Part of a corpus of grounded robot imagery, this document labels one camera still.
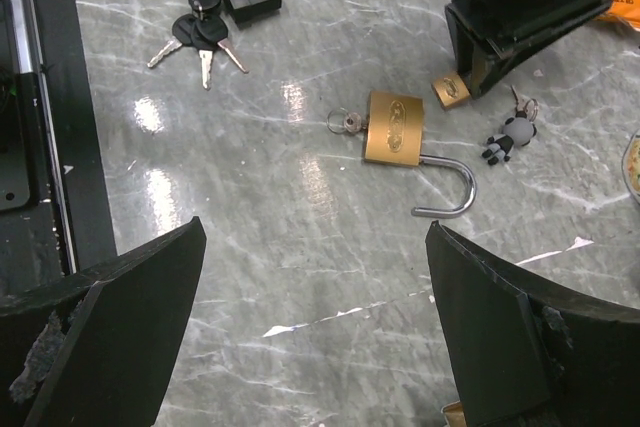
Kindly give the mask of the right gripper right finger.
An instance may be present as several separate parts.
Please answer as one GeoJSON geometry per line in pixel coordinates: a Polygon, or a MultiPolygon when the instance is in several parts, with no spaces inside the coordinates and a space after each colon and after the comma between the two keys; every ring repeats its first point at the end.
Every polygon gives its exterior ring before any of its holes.
{"type": "Polygon", "coordinates": [[[638,425],[638,310],[514,265],[439,222],[426,253],[467,425],[638,425]]]}

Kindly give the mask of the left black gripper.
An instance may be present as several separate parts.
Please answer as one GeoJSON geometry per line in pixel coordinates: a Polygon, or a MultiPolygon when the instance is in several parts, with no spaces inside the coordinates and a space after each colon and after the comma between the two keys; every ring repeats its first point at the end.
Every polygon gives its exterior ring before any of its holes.
{"type": "Polygon", "coordinates": [[[445,17],[455,70],[474,99],[613,0],[451,0],[445,17]]]}

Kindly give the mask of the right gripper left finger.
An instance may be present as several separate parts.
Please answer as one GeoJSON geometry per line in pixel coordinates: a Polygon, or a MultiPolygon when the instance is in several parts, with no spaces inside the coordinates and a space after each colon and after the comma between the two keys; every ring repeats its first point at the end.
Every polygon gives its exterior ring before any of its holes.
{"type": "Polygon", "coordinates": [[[199,218],[1,300],[4,426],[151,426],[200,279],[199,218]]]}

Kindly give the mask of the small brass padlock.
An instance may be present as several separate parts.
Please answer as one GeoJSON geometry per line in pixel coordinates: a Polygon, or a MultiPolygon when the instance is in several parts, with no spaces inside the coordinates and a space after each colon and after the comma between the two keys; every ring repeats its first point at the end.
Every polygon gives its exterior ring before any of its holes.
{"type": "Polygon", "coordinates": [[[471,99],[468,87],[457,72],[434,80],[431,86],[443,110],[453,109],[471,99]]]}

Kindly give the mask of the large brass padlock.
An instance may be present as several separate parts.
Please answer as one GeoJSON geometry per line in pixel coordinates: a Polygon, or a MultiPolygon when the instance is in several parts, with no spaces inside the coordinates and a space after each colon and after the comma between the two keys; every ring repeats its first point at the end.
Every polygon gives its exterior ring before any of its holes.
{"type": "Polygon", "coordinates": [[[368,102],[368,122],[364,160],[401,167],[438,167],[456,172],[465,187],[461,203],[451,209],[416,206],[414,217],[452,219],[466,213],[477,196],[477,181],[463,162],[421,153],[424,126],[424,103],[421,98],[390,92],[372,91],[368,102]]]}

